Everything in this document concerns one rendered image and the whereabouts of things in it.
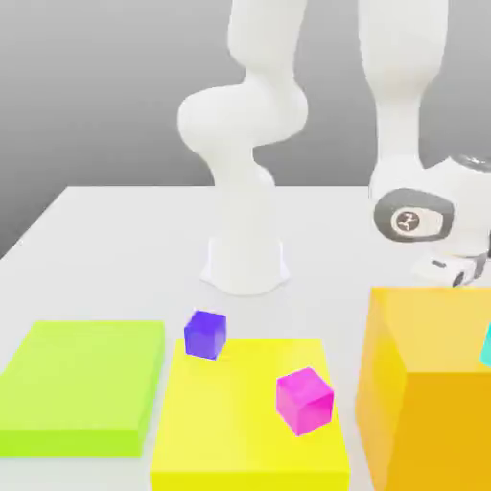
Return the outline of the small purple cube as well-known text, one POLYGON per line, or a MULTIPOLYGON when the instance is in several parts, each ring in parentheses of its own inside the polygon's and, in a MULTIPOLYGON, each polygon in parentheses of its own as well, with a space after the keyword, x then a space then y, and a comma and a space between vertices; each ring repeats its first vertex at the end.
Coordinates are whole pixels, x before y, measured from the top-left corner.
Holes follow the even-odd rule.
POLYGON ((226 316, 197 310, 184 327, 187 355, 215 360, 226 343, 226 316))

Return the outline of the small magenta cube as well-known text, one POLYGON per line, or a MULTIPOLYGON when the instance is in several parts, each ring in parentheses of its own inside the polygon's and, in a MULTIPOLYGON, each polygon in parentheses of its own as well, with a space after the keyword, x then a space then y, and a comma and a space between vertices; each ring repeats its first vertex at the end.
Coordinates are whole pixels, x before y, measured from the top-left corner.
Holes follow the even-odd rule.
POLYGON ((332 421, 334 390, 308 366, 276 380, 275 408, 301 436, 332 421))

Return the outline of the small cyan cube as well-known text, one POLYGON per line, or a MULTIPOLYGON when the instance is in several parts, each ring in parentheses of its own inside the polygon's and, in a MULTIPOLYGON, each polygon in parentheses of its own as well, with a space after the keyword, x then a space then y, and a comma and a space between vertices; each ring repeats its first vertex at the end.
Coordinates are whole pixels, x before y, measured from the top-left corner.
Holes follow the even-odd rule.
POLYGON ((491 368, 491 323, 489 324, 479 355, 479 361, 491 368))

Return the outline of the large yellow box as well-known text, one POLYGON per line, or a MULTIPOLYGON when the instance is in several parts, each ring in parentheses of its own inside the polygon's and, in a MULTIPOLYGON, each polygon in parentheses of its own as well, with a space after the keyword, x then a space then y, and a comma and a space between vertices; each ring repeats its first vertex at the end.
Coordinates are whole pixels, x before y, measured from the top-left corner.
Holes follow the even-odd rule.
POLYGON ((175 342, 151 491, 349 491, 340 421, 295 435, 276 381, 305 367, 327 379, 319 339, 230 339, 214 361, 175 342))

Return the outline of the large lime green box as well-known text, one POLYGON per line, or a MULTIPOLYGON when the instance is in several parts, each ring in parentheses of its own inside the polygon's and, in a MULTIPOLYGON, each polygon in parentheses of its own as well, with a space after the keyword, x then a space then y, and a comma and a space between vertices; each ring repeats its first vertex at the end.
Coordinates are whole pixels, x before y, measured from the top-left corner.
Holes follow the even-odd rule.
POLYGON ((35 323, 0 374, 0 457, 140 457, 161 321, 35 323))

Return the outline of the large orange box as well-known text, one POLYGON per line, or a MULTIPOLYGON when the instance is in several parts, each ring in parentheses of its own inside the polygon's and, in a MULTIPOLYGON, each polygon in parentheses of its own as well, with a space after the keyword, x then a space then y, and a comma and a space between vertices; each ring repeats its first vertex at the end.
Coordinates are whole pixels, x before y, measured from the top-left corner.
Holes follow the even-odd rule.
POLYGON ((491 491, 491 288, 375 288, 355 414, 375 491, 491 491))

